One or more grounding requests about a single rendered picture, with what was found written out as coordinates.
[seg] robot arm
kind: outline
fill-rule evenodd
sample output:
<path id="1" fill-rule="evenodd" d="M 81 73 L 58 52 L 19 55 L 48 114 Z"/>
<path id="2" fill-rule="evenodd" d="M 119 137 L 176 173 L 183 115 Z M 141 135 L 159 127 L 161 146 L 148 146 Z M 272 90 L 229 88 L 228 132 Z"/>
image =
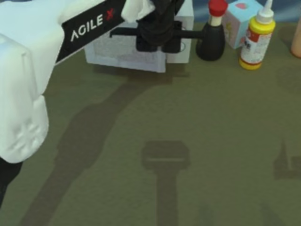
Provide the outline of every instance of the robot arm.
<path id="1" fill-rule="evenodd" d="M 131 20 L 125 2 L 133 0 L 0 4 L 0 158 L 19 163 L 39 149 L 48 132 L 43 93 L 54 66 L 120 25 L 122 14 Z M 148 4 L 139 18 L 153 10 L 149 0 L 136 3 Z"/>

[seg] table surface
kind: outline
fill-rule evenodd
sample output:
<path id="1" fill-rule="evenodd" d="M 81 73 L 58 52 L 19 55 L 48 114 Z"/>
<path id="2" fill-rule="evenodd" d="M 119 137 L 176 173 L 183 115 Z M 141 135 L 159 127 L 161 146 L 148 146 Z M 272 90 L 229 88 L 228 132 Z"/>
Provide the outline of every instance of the table surface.
<path id="1" fill-rule="evenodd" d="M 82 51 L 56 67 L 49 135 L 9 187 L 0 225 L 301 225 L 294 29 L 277 25 L 257 71 L 229 47 L 210 63 L 192 51 L 165 74 L 88 65 Z M 147 169 L 143 151 L 160 148 L 186 161 Z"/>

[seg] bottle label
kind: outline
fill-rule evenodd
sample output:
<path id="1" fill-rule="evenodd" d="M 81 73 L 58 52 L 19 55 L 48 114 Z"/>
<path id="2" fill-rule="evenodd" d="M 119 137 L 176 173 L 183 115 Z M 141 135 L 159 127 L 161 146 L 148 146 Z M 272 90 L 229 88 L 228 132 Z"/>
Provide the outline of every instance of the bottle label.
<path id="1" fill-rule="evenodd" d="M 246 32 L 246 39 L 241 50 L 241 59 L 251 65 L 261 63 L 268 49 L 271 37 L 272 33 L 257 34 L 249 28 Z"/>

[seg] light blue box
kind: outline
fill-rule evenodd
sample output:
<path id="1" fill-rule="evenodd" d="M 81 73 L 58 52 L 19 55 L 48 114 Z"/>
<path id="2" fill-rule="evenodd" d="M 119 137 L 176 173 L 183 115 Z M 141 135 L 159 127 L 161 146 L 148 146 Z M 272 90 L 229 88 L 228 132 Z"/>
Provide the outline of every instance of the light blue box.
<path id="1" fill-rule="evenodd" d="M 238 0 L 228 5 L 222 24 L 226 42 L 233 49 L 242 46 L 250 19 L 262 8 L 256 0 Z"/>

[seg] white bottle cap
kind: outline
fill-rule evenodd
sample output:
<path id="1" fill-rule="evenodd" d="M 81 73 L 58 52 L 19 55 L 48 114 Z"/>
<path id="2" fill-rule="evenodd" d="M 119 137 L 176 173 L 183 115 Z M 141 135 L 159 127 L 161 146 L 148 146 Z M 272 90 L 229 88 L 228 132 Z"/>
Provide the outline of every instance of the white bottle cap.
<path id="1" fill-rule="evenodd" d="M 272 11 L 273 0 L 267 0 L 265 6 L 258 11 L 256 21 L 260 24 L 270 24 L 274 20 L 274 12 Z"/>

